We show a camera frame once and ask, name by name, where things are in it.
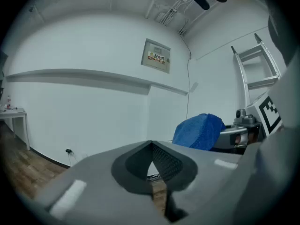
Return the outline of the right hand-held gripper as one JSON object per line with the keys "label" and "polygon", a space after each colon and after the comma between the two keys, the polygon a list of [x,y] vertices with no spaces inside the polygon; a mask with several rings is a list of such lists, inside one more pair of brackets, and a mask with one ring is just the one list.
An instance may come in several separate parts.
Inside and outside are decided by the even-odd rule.
{"label": "right hand-held gripper", "polygon": [[268,92],[261,94],[250,105],[236,111],[234,125],[220,133],[210,151],[236,153],[247,145],[262,142],[282,126],[282,119]]}

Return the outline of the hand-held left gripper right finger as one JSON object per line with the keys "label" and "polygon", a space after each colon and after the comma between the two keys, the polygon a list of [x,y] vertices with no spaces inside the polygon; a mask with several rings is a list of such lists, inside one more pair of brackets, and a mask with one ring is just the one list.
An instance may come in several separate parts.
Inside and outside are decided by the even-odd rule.
{"label": "hand-held left gripper right finger", "polygon": [[241,155],[152,142],[152,161],[166,185],[165,214],[154,211],[152,224],[168,225],[208,203],[237,168]]}

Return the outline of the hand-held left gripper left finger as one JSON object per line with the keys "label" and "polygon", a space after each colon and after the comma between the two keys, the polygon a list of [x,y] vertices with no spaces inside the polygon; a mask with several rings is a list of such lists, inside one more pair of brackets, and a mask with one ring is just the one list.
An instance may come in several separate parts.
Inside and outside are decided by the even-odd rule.
{"label": "hand-held left gripper left finger", "polygon": [[112,175],[113,162],[142,143],[82,159],[36,196],[44,222],[56,225],[162,225],[151,195],[128,192]]}

